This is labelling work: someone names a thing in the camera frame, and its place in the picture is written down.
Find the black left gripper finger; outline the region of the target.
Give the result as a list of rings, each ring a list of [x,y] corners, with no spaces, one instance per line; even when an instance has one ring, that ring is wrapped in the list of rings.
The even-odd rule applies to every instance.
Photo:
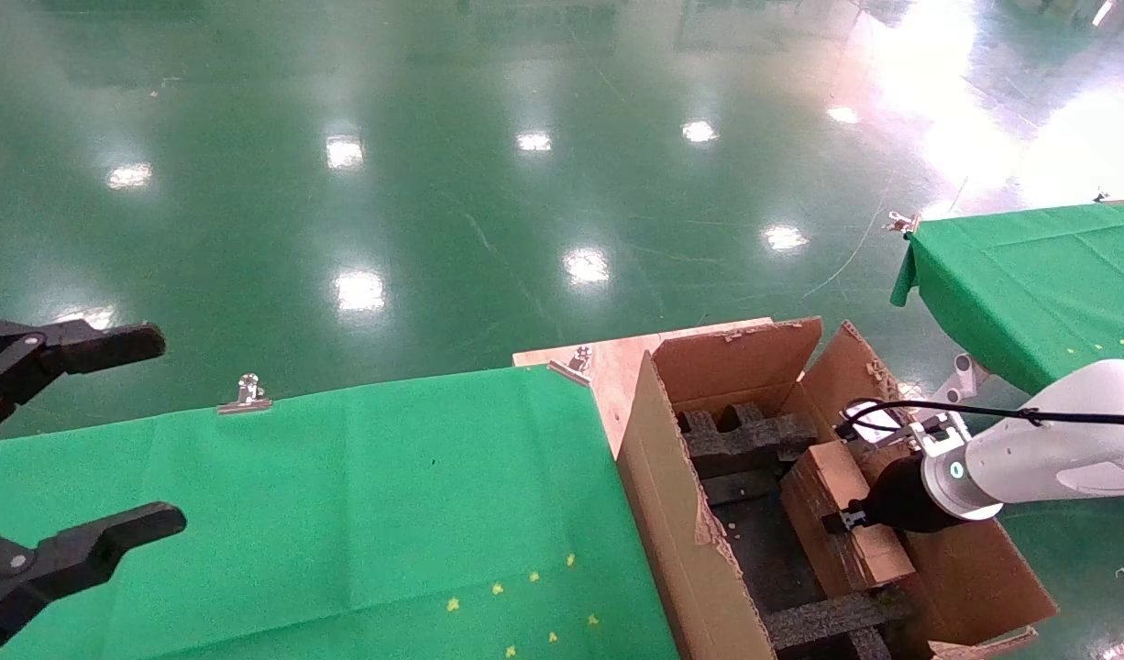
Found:
[[[0,424],[60,376],[84,376],[163,356],[167,340],[151,323],[98,331],[84,319],[46,325],[0,319]]]
[[[25,546],[0,535],[0,648],[52,602],[108,582],[126,552],[185,530],[167,501],[106,515]]]

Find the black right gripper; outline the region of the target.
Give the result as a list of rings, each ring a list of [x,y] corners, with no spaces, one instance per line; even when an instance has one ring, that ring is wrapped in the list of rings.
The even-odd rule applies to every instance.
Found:
[[[865,500],[853,499],[837,512],[822,515],[827,534],[850,534],[877,523],[910,532],[935,534],[949,527],[949,514],[932,501],[923,483],[923,455],[901,456],[883,467]]]

